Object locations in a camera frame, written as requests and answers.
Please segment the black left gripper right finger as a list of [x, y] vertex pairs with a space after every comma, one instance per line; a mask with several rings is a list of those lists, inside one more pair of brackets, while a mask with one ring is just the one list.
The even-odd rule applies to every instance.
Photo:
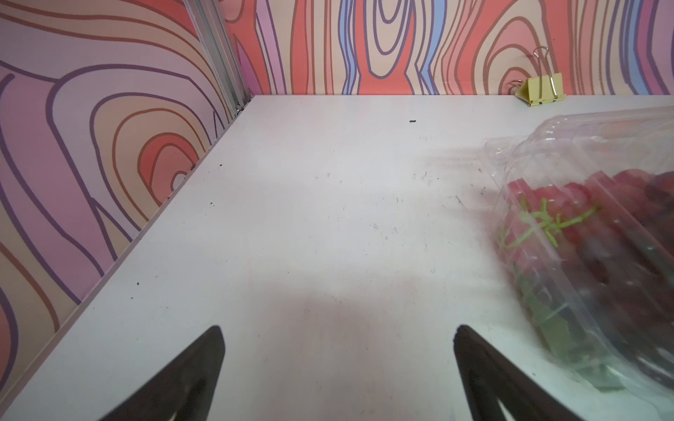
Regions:
[[454, 353], [474, 420], [578, 420], [470, 326], [454, 336]]

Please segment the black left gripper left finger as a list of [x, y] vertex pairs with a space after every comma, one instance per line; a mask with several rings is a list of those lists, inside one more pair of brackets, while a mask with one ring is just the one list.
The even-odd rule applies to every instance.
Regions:
[[225, 354], [220, 327], [209, 327], [103, 419], [206, 420]]

